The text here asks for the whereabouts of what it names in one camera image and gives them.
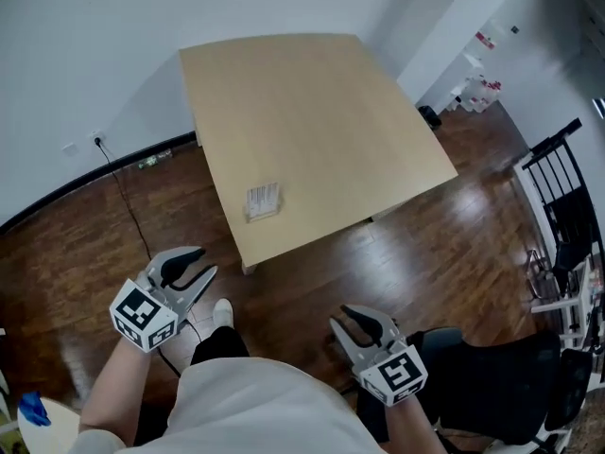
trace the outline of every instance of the cube with markers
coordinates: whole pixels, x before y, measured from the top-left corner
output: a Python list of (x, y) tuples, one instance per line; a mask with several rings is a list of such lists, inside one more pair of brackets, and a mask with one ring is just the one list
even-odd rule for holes
[(113, 326), (144, 352), (177, 334), (178, 315), (128, 279), (110, 306)]
[(388, 407), (421, 390), (427, 379), (415, 346), (407, 346), (359, 374), (361, 386)]

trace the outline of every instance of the black trash bin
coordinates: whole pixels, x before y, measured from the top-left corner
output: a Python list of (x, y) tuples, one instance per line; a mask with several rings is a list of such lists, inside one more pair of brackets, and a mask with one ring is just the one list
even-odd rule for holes
[(418, 108), (418, 111), (423, 116), (424, 121), (426, 121), (426, 124), (431, 130), (435, 131), (439, 129), (441, 126), (441, 120), (437, 116), (437, 113), (433, 111), (433, 108), (430, 106), (421, 106)]

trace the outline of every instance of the baseboard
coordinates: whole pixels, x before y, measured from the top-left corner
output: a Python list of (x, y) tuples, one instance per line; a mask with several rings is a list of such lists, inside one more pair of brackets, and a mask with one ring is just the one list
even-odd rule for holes
[(78, 188), (80, 188), (81, 186), (84, 186), (85, 184), (88, 184), (90, 182), (93, 182), (94, 180), (104, 177), (105, 175), (108, 175), (115, 170), (123, 168), (124, 166), (132, 165), (134, 163), (140, 162), (141, 160), (144, 160), (148, 156), (159, 153), (160, 151), (164, 151), (165, 149), (175, 148), (180, 145), (185, 145), (187, 143), (191, 143), (194, 141), (196, 141), (196, 132), (191, 131), (191, 132), (188, 132), (187, 134), (182, 134), (181, 136), (177, 136), (176, 138), (171, 138), (169, 140), (163, 141), (162, 143), (158, 143), (157, 145), (153, 145), (152, 147), (141, 149), (140, 151), (135, 151), (134, 153), (132, 153), (130, 155), (123, 156), (122, 158), (118, 158), (117, 160), (114, 160), (109, 164), (101, 166), (100, 168), (97, 168), (97, 169), (87, 173), (86, 175), (82, 175), (81, 177), (76, 178), (72, 182), (65, 184), (61, 188), (58, 188), (54, 192), (51, 192), (48, 195), (46, 195), (45, 197), (32, 203), (26, 209), (19, 212), (13, 218), (9, 218), (9, 220), (7, 220), (5, 223), (0, 225), (0, 236), (3, 236), (4, 234), (6, 234), (15, 225), (21, 223), (26, 218), (31, 217), (33, 214), (35, 214), (36, 212), (43, 209), (49, 203), (52, 203), (53, 201), (58, 200), (61, 197), (64, 197), (68, 193), (71, 193), (74, 190), (77, 190)]

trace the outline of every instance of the black office chair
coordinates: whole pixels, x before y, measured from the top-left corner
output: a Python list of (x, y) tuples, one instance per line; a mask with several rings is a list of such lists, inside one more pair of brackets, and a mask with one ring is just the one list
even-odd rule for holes
[[(439, 328), (408, 338), (428, 371), (418, 393), (432, 424), (499, 439), (507, 445), (535, 443), (579, 413), (593, 369), (590, 353), (564, 350), (557, 334), (544, 331), (498, 346), (476, 347), (458, 328)], [(443, 440), (448, 452), (459, 453)]]

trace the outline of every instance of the black pants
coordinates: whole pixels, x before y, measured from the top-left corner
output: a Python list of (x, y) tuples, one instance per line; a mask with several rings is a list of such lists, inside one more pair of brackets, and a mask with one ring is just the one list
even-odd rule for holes
[(196, 347), (191, 364), (202, 363), (212, 358), (249, 357), (248, 348), (239, 333), (229, 326), (217, 328), (210, 338)]

